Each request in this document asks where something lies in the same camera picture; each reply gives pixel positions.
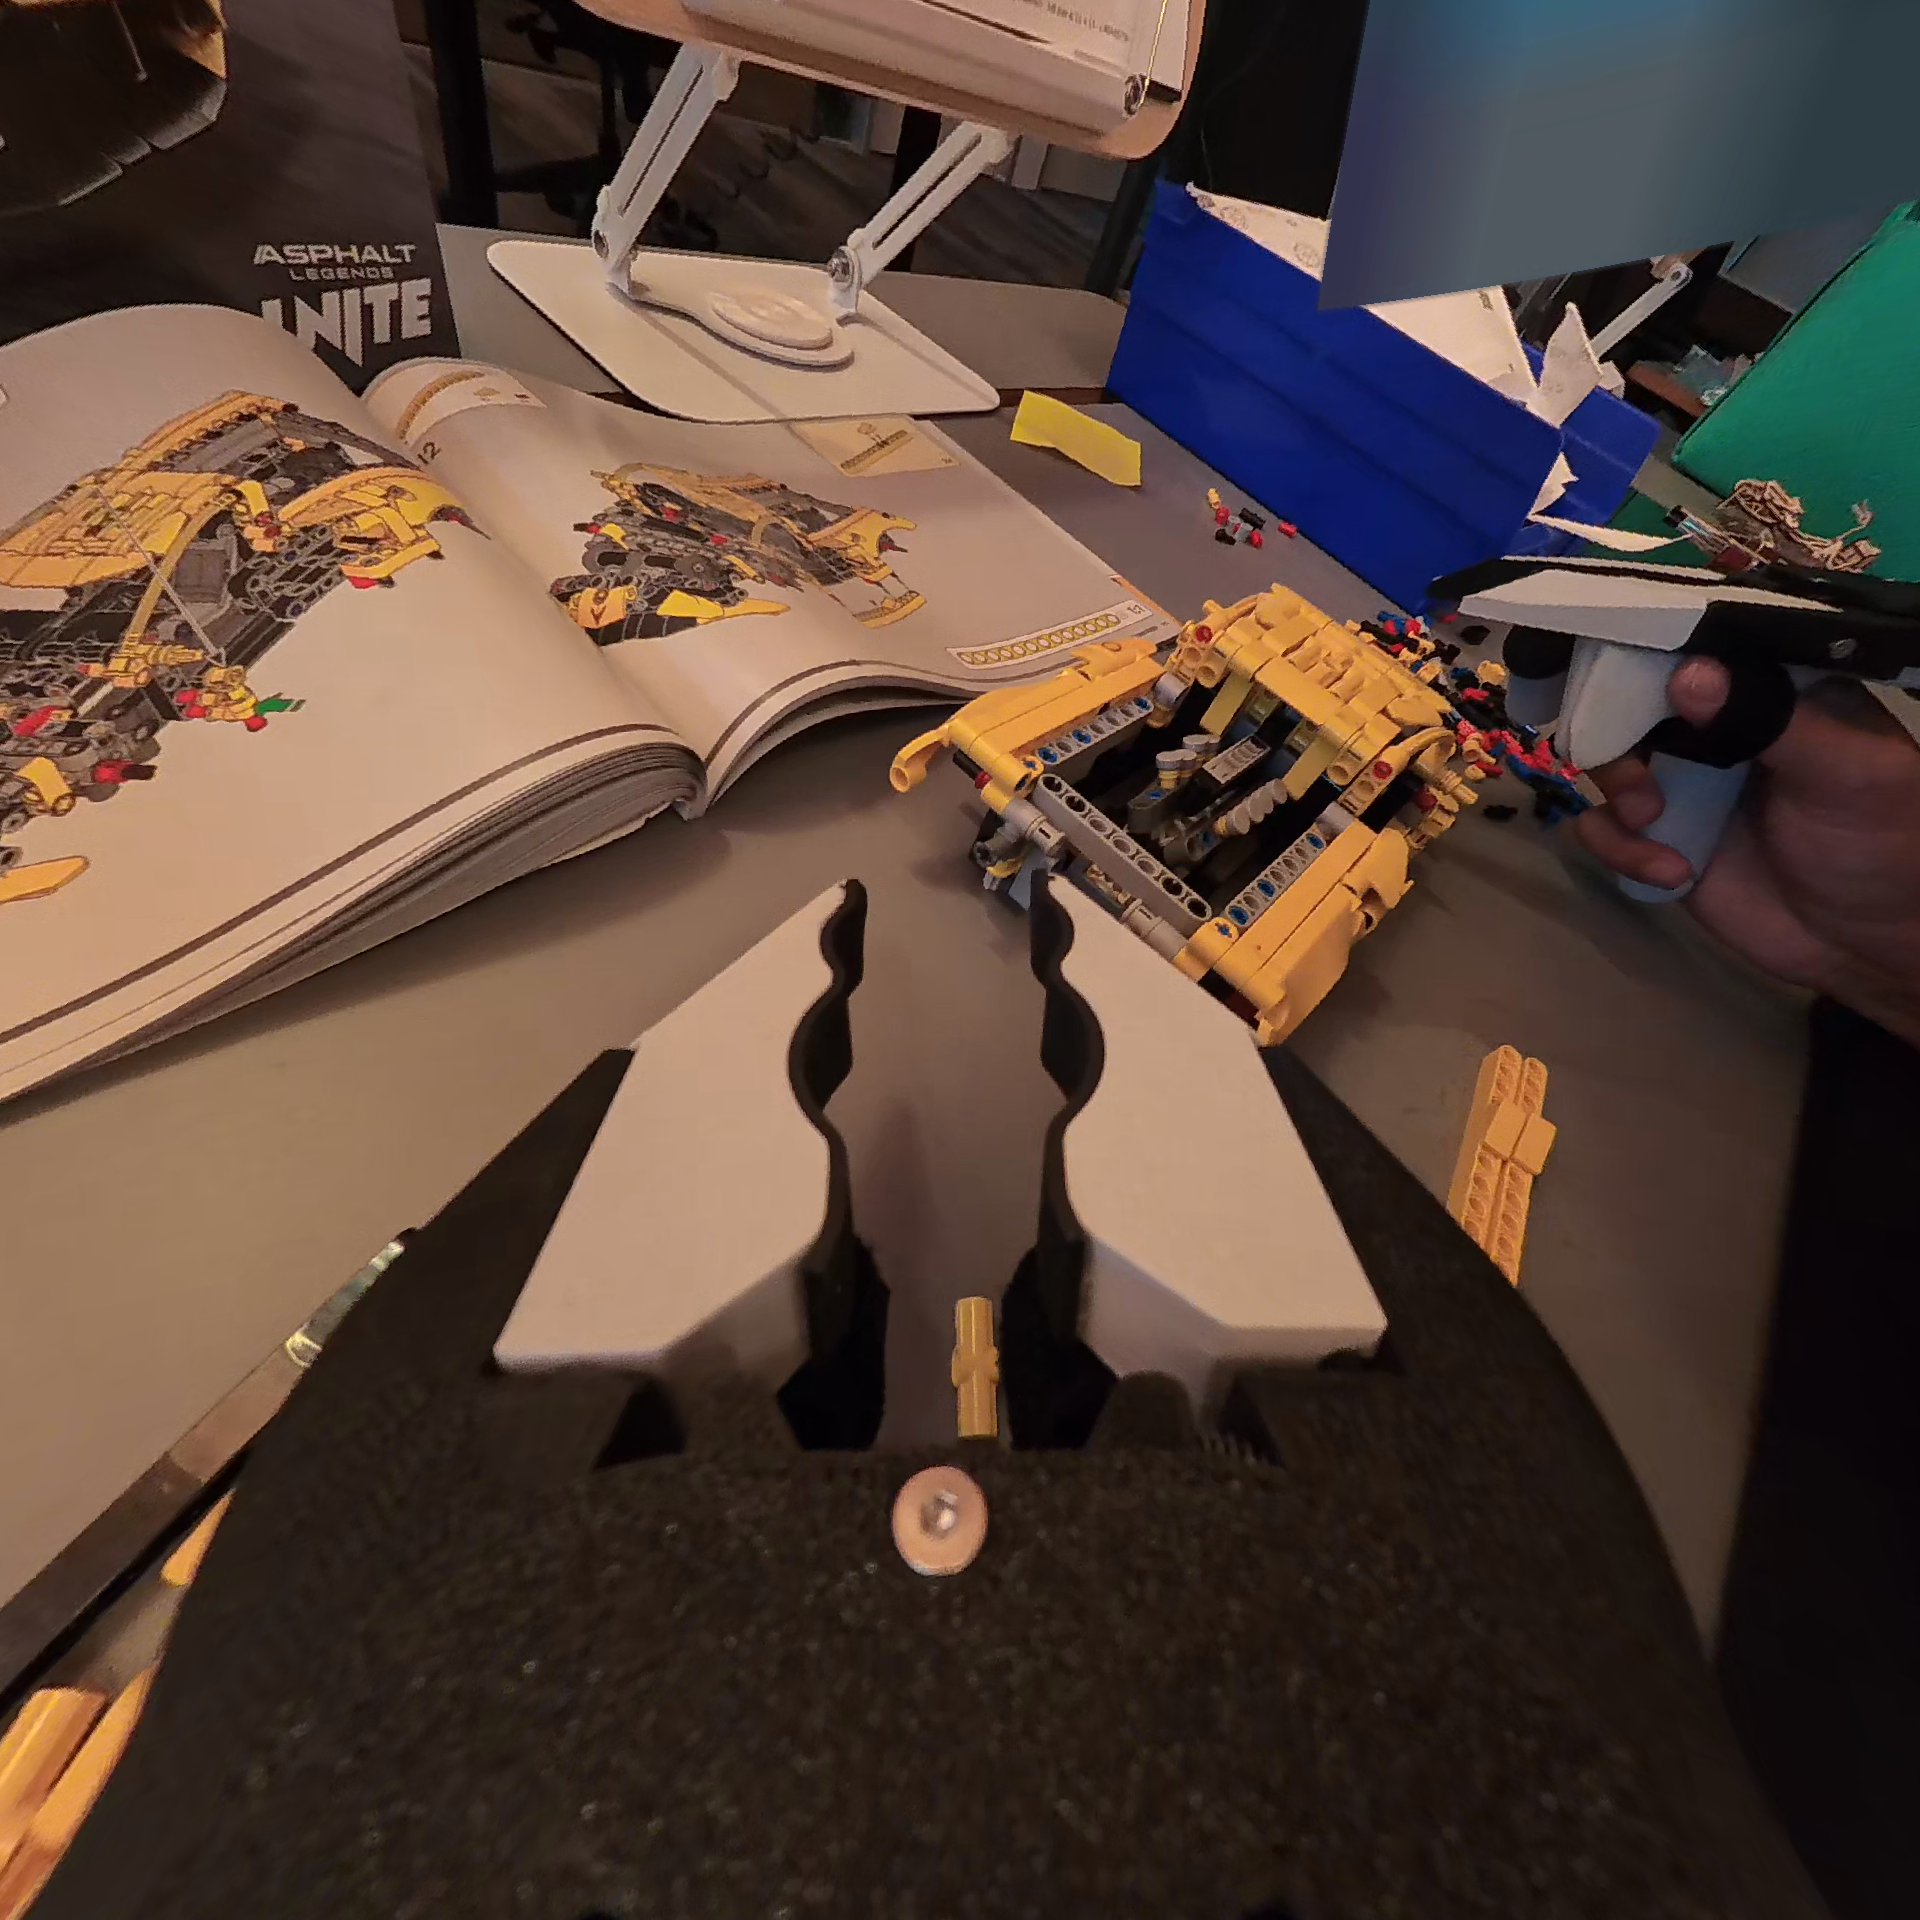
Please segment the open instruction booklet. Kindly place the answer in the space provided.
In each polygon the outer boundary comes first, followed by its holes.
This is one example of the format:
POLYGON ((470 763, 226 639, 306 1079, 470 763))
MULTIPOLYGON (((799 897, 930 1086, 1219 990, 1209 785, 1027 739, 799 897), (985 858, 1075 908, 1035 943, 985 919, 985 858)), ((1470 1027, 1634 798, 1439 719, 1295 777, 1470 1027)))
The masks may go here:
POLYGON ((351 393, 156 305, 3 356, 3 1094, 694 819, 778 744, 1179 622, 930 423, 351 393))

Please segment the long yellow brick beam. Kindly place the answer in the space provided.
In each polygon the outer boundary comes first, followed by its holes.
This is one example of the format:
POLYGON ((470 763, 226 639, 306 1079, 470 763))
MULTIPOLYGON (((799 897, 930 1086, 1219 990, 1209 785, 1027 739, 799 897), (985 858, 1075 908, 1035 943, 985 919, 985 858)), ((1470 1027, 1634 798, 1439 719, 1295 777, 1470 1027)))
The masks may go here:
POLYGON ((1522 1067, 1522 1056, 1510 1044, 1484 1056, 1447 1192, 1447 1211, 1455 1225, 1510 1286, 1519 1283, 1524 1241, 1524 1211, 1513 1186, 1530 1121, 1522 1067))

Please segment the person's right hand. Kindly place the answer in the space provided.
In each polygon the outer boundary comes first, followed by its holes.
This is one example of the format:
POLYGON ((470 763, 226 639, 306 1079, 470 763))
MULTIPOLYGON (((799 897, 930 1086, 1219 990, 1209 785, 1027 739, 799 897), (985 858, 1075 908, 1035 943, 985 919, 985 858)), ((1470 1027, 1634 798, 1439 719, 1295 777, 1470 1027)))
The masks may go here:
POLYGON ((1799 696, 1684 911, 1753 969, 1918 1044, 1918 748, 1867 689, 1799 696))

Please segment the yellow black brick car model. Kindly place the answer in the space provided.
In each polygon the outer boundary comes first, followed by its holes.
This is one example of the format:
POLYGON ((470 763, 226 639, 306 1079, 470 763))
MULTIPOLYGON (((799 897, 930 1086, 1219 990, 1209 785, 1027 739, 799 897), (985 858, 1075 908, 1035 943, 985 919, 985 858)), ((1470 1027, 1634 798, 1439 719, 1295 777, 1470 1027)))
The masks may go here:
POLYGON ((971 858, 1030 906, 1079 884, 1154 954, 1284 1042, 1410 888, 1486 758, 1447 662, 1281 585, 1204 603, 1175 640, 1102 640, 907 744, 898 793, 950 762, 983 804, 971 858))

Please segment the yellow paper sheet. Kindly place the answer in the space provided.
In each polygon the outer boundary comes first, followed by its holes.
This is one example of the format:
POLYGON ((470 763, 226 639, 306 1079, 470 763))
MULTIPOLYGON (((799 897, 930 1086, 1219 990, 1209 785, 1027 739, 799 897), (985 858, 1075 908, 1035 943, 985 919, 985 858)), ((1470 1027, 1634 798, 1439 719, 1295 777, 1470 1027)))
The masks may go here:
POLYGON ((1055 454, 1117 489, 1138 489, 1142 483, 1142 449, 1135 439, 1043 391, 1022 393, 1010 442, 1055 454))

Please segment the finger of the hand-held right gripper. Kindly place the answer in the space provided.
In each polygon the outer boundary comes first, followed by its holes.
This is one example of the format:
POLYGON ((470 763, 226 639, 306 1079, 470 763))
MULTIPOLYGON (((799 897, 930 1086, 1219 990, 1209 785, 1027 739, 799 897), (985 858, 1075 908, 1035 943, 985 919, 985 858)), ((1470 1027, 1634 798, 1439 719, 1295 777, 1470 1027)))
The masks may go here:
POLYGON ((1668 578, 1518 578, 1468 593, 1458 612, 1508 628, 1673 655, 1711 606, 1711 591, 1668 578))
POLYGON ((1510 585, 1527 578, 1538 578, 1555 570, 1571 570, 1571 572, 1586 572, 1595 577, 1618 577, 1618 578, 1636 578, 1636 582, 1668 582, 1681 585, 1698 585, 1698 588, 1730 588, 1738 582, 1714 567, 1681 567, 1668 563, 1653 563, 1653 561, 1627 561, 1620 556, 1601 556, 1601 558, 1540 558, 1540 556, 1524 556, 1524 558, 1495 558, 1475 563, 1470 567, 1460 567, 1451 575, 1437 577, 1429 583, 1429 593, 1493 593, 1495 588, 1510 585))

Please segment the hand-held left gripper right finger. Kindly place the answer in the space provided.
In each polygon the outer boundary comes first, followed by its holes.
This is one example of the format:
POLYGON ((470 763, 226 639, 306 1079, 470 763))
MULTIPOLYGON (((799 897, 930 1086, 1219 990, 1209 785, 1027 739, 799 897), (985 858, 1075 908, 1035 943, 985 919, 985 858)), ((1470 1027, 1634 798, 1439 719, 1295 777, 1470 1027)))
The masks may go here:
POLYGON ((1029 932, 1062 1106, 1001 1295, 1015 1447, 1086 1444, 1126 1377, 1217 1414, 1258 1369, 1374 1361, 1385 1311, 1252 1030, 1066 881, 1029 932))

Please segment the black toy car box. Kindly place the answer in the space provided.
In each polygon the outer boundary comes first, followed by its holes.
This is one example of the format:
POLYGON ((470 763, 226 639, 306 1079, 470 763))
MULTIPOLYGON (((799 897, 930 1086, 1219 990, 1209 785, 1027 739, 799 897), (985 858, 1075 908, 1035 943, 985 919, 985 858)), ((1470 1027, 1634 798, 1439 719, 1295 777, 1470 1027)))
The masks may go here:
POLYGON ((391 4, 3 4, 3 339, 145 305, 460 352, 391 4))

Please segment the blue storage bin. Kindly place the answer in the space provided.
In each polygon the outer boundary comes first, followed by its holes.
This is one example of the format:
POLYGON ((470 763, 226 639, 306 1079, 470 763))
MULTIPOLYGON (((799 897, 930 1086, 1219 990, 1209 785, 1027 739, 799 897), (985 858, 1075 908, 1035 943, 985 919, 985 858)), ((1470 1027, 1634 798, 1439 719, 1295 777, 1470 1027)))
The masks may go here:
POLYGON ((1657 423, 1593 386, 1561 416, 1495 291, 1321 308, 1325 225, 1158 183, 1111 391, 1405 610, 1495 558, 1572 552, 1657 423))

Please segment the pile of small brick pins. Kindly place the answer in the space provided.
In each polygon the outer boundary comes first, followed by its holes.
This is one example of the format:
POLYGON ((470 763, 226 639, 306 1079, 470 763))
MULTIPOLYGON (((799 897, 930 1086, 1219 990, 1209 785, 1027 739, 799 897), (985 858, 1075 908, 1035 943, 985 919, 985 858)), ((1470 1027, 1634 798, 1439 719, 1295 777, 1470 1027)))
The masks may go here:
POLYGON ((1508 675, 1500 658, 1465 658, 1458 642, 1412 616, 1364 619, 1359 634, 1437 694, 1471 767, 1489 777, 1516 777, 1527 788, 1535 823, 1559 825, 1593 804, 1580 771, 1508 708, 1508 675))

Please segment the long black brick axle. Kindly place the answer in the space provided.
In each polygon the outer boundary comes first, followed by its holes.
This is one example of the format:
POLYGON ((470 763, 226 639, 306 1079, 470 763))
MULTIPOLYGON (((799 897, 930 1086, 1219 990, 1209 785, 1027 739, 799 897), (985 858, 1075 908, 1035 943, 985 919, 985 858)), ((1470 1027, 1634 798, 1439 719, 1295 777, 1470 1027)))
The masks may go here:
POLYGON ((419 1238, 381 1246, 323 1307, 173 1441, 67 1543, 3 1609, 3 1698, 11 1711, 186 1543, 222 1496, 263 1427, 282 1410, 350 1307, 419 1238))

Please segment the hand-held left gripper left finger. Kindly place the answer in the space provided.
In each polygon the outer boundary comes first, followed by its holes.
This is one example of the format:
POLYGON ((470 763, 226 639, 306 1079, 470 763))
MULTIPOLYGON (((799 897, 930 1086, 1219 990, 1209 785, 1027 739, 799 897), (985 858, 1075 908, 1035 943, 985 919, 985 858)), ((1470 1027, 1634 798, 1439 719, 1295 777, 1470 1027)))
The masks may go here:
POLYGON ((890 1291, 827 1102, 869 897, 838 881, 645 1030, 497 1338, 513 1377, 731 1371, 804 1450, 866 1450, 890 1291))

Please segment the grey desk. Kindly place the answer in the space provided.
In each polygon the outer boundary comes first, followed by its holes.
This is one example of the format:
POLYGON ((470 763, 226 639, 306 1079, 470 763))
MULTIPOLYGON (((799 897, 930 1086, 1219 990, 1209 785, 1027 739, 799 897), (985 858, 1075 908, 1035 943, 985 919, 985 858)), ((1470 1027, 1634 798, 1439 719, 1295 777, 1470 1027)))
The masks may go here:
MULTIPOLYGON (((660 819, 178 1042, 5 1108, 5 1599, 604 1048, 827 882, 870 891, 831 1104, 894 1290, 887 1438, 923 1438, 950 1303, 1029 1241, 1051 1086, 1023 922, 979 891, 925 711, 865 711, 660 819)), ((1549 1071, 1522 1290, 1663 1530, 1705 1636, 1766 1344, 1804 1010, 1524 819, 1455 825, 1300 1058, 1436 1194, 1482 1056, 1549 1071)))

